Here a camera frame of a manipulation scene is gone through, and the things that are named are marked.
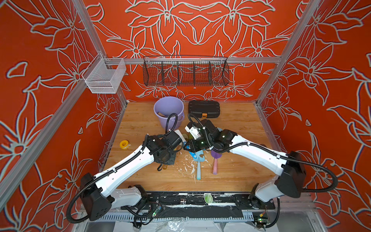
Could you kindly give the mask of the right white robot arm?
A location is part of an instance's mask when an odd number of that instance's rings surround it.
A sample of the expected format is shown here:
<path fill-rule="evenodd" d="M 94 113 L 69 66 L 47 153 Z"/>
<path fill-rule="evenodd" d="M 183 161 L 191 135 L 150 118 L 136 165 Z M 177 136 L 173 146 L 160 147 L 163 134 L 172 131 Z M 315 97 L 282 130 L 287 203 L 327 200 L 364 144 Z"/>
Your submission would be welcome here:
<path fill-rule="evenodd" d="M 193 153 L 209 149 L 222 154 L 231 152 L 254 161 L 274 173 L 274 177 L 261 184 L 256 184 L 249 194 L 249 203 L 258 208 L 274 198 L 288 196 L 299 198 L 303 192 L 329 192 L 338 186 L 337 176 L 328 168 L 316 163 L 303 161 L 297 152 L 284 153 L 253 143 L 231 130 L 220 130 L 210 120 L 190 121 L 185 127 L 192 135 L 184 149 Z M 331 177 L 331 184 L 320 189 L 304 187 L 305 166 L 319 169 Z"/>

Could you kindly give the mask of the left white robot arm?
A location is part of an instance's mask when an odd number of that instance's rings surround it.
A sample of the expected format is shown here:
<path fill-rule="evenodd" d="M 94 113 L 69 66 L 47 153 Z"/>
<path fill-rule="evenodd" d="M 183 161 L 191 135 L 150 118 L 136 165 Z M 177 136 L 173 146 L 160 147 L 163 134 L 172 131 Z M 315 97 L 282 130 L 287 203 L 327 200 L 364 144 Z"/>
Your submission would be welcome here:
<path fill-rule="evenodd" d="M 90 173 L 81 178 L 80 189 L 70 201 L 66 219 L 77 224 L 85 220 L 96 221 L 113 208 L 136 206 L 146 198 L 140 185 L 117 188 L 140 169 L 154 162 L 172 165 L 171 161 L 184 144 L 179 130 L 165 135 L 146 135 L 143 143 L 126 158 L 96 175 Z"/>

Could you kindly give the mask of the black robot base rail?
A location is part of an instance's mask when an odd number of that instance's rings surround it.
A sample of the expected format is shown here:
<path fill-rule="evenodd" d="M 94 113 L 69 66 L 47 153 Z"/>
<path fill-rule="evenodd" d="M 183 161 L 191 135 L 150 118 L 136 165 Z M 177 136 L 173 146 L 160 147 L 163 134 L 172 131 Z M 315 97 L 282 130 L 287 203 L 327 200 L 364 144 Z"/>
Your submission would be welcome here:
<path fill-rule="evenodd" d="M 207 204 L 204 195 L 210 193 L 213 202 Z M 267 219 L 276 209 L 273 200 L 267 203 L 251 203 L 248 192 L 174 192 L 149 191 L 134 206 L 122 206 L 138 215 L 154 214 L 154 219 L 188 219 L 214 221 L 254 221 Z"/>

